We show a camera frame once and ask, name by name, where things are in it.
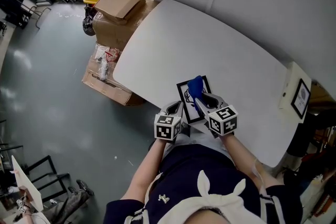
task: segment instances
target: gray floor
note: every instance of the gray floor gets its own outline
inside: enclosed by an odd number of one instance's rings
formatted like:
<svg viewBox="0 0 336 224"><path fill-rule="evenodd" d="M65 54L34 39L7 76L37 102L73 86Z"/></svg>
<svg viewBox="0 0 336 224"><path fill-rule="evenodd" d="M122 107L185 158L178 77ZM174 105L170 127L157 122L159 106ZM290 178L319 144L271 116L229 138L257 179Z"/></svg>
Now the gray floor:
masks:
<svg viewBox="0 0 336 224"><path fill-rule="evenodd" d="M55 4L40 31L33 20L15 30L0 79L2 119L26 163L50 154L71 183L88 183L95 198L77 222L101 223L148 151L158 108L121 106L81 82L95 45L83 17L83 5Z"/></svg>

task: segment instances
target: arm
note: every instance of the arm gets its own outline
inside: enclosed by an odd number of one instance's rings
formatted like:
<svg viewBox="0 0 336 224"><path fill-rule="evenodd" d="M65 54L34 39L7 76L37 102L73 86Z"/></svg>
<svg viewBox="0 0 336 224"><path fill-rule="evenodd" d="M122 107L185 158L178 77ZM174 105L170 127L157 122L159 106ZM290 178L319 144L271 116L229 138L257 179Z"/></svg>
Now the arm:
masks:
<svg viewBox="0 0 336 224"><path fill-rule="evenodd" d="M25 206L25 213L23 214L23 219L26 219L26 223L27 224L34 224L33 220L32 220L32 213L30 212L30 208Z"/></svg>
<svg viewBox="0 0 336 224"><path fill-rule="evenodd" d="M258 189L262 186L262 181L253 173L254 165L260 174L265 188L282 185L274 177L272 177L265 169L260 161L232 134L227 134L220 137L232 160L234 161L238 170L246 174L253 180Z"/></svg>
<svg viewBox="0 0 336 224"><path fill-rule="evenodd" d="M156 139L138 170L136 170L131 184L121 200L132 199L144 203L146 191L159 170L165 145L166 141Z"/></svg>

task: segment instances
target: chair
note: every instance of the chair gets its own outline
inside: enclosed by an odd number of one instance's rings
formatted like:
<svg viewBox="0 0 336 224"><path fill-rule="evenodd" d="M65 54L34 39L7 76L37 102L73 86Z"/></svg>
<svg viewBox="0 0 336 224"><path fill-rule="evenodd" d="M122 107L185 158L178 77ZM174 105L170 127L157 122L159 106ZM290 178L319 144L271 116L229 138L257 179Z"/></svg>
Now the chair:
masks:
<svg viewBox="0 0 336 224"><path fill-rule="evenodd" d="M1 121L0 121L0 124L5 123L5 122L6 122L6 120L1 120ZM6 151L8 160L9 160L9 155L8 155L7 151L9 151L9 150L14 150L14 149L16 149L16 148L23 147L23 145L9 146L8 143L4 143L4 142L2 141L1 136L0 136L0 142L1 142L1 143L0 143L0 146L1 146L1 148L0 148L0 158L1 158L1 152Z"/></svg>
<svg viewBox="0 0 336 224"><path fill-rule="evenodd" d="M23 169L23 171L25 172L26 175L29 175L30 171L32 171L34 168L36 168L37 166L41 165L44 162L49 162L49 165L50 165L50 168L52 170L52 173L45 173L44 175L41 175L41 176L37 177L34 180L31 180L31 182L35 183L35 182L39 181L40 179L42 179L42 178L44 178L44 177L46 177L48 175L55 175L56 179L54 179L54 180L48 182L47 184L45 184L45 185L37 188L37 190L40 191L40 190L42 190L42 189L44 189L44 188L46 188L46 187L48 187L48 186L50 186L50 185L52 185L52 184L54 184L56 182L60 183L60 185L62 187L62 190L59 191L59 192L57 192L57 193L54 193L52 195L49 195L48 197L43 198L42 202L46 202L46 201L48 201L50 199L54 199L54 198L56 198L56 197L58 197L58 196L60 196L60 195L62 195L64 193L67 193L67 189L66 189L66 187L65 187L62 179L65 178L65 177L69 177L70 176L69 173L60 174L60 175L57 174L57 171L55 169L53 161L51 160L51 156L50 155L42 158L41 160L37 161L36 163L34 163L34 164L30 165L29 167Z"/></svg>

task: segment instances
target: white board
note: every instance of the white board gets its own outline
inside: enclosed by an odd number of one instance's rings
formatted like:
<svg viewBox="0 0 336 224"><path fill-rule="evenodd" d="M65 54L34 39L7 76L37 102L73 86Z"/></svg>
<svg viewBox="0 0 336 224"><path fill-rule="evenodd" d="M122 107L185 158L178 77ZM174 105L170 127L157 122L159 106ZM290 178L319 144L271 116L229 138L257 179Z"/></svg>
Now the white board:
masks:
<svg viewBox="0 0 336 224"><path fill-rule="evenodd" d="M26 187L28 189L31 197L33 198L33 201L31 201L30 203L32 204L32 206L35 207L37 211L41 212L43 210L41 193L37 190L37 188L33 185L33 183L30 182L29 178L23 172L14 156L12 156L12 162L14 171L16 171L15 179L17 187Z"/></svg>
<svg viewBox="0 0 336 224"><path fill-rule="evenodd" d="M298 124L278 109L286 71L231 27L164 0L129 40L113 77L161 108L180 99L177 83L206 76L212 93L238 111L237 137L261 162L276 166ZM192 125L208 132L204 122Z"/></svg>

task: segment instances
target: open cardboard box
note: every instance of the open cardboard box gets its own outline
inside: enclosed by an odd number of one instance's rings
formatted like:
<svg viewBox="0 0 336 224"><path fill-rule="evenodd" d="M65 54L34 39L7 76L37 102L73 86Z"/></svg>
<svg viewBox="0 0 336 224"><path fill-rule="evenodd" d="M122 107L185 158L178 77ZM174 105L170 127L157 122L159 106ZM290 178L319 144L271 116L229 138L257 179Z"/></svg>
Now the open cardboard box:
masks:
<svg viewBox="0 0 336 224"><path fill-rule="evenodd" d="M100 80L100 63L96 62L94 57L96 51L97 49L95 49L89 60L82 82L122 105L139 105L144 103L143 98L114 80L113 71L116 67L115 62L109 63L107 79L105 81Z"/></svg>
<svg viewBox="0 0 336 224"><path fill-rule="evenodd" d="M145 3L146 0L98 0L94 8L116 24L124 25Z"/></svg>
<svg viewBox="0 0 336 224"><path fill-rule="evenodd" d="M98 12L92 21L97 43L123 50L135 30L157 4L158 2L156 1L147 0L145 5L137 13L133 14L124 25L119 25Z"/></svg>

